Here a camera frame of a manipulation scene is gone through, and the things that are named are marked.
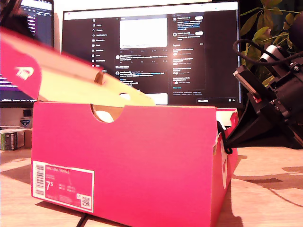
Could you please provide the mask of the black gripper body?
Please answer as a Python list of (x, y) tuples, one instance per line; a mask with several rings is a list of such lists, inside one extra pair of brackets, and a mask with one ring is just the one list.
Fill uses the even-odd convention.
[(303, 140), (303, 72), (294, 67), (281, 77), (274, 78), (267, 87), (246, 66), (240, 66), (234, 76), (249, 91), (248, 101), (267, 100), (275, 110), (272, 120), (287, 137)]

